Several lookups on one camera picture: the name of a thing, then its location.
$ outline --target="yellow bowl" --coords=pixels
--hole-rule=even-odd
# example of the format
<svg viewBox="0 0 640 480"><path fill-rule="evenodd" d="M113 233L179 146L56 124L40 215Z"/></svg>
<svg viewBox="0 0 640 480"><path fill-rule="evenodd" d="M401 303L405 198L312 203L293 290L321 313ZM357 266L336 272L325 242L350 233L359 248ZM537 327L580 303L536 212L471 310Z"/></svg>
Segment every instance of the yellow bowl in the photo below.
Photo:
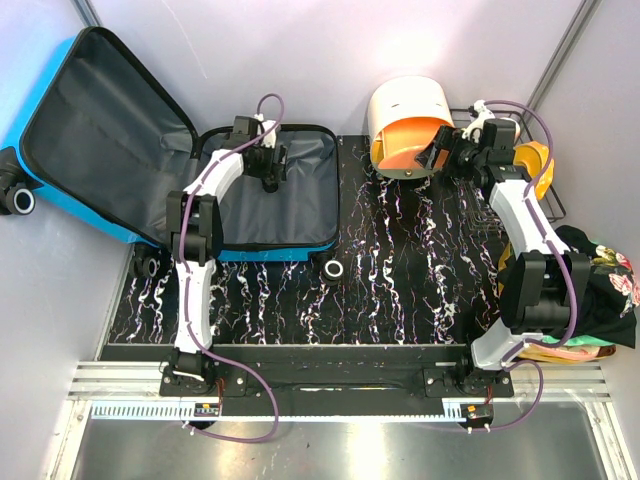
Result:
<svg viewBox="0 0 640 480"><path fill-rule="evenodd" d="M513 164L525 167L529 175L531 175L531 178L540 173L540 170L542 170L542 167L549 157L549 147L536 141L518 145L514 150L516 154L513 159ZM538 185L536 185L536 198L538 200L542 200L551 186L554 164L555 162L552 158L549 168L544 172L542 178L540 178Z"/></svg>

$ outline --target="blue suitcase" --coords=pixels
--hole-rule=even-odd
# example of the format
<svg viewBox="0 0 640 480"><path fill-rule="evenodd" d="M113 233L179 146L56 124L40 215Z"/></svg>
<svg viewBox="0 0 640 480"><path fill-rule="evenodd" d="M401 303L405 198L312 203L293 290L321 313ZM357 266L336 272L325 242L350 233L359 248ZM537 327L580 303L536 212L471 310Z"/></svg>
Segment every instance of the blue suitcase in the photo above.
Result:
<svg viewBox="0 0 640 480"><path fill-rule="evenodd" d="M134 271L149 274L150 249L165 243L168 193L198 176L229 131L198 135L114 33L85 29L55 50L2 144L0 214L30 213L34 192L136 244ZM243 176L222 200L222 261L306 261L335 245L336 137L283 125L278 144L288 149L278 191Z"/></svg>

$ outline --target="metal pole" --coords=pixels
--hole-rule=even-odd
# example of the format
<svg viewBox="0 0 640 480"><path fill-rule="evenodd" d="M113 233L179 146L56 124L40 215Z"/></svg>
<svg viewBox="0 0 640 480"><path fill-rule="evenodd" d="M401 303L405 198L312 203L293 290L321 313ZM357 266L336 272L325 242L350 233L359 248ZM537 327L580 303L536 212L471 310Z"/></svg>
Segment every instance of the metal pole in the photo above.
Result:
<svg viewBox="0 0 640 480"><path fill-rule="evenodd" d="M102 22L100 21L100 17L96 13L95 8L91 4L91 0L71 0L73 6L76 7L76 11L80 18L82 19L82 23L87 27L101 27Z"/></svg>
<svg viewBox="0 0 640 480"><path fill-rule="evenodd" d="M529 108L537 110L540 107L601 2L602 0L582 0L527 101ZM530 115L524 115L525 121L529 118Z"/></svg>

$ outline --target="gray floor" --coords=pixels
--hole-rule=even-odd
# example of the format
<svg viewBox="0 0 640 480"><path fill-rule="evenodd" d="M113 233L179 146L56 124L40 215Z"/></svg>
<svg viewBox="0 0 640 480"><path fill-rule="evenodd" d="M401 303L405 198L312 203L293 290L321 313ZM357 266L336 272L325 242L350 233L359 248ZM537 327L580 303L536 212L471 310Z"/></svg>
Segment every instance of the gray floor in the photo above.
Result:
<svg viewBox="0 0 640 480"><path fill-rule="evenodd" d="M497 422L517 415L497 406ZM264 424L218 424L251 436ZM543 404L522 426L467 436L416 424L285 424L262 445L190 437L177 423L92 420L75 479L598 479L605 478L586 414Z"/></svg>

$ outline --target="green cloth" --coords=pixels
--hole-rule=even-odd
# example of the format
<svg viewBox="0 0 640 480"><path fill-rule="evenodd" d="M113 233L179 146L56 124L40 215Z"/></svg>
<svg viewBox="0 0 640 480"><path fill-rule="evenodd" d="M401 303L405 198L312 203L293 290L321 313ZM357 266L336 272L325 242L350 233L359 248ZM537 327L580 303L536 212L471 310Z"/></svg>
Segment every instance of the green cloth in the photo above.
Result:
<svg viewBox="0 0 640 480"><path fill-rule="evenodd" d="M542 341L544 343L556 343L559 339L550 337L549 335L545 335L542 337ZM570 338L565 346L567 347L579 347L581 345L591 345L595 347L610 347L611 345L615 345L615 343L606 342L604 340L600 340L599 338L592 337L591 335L580 335L578 337Z"/></svg>

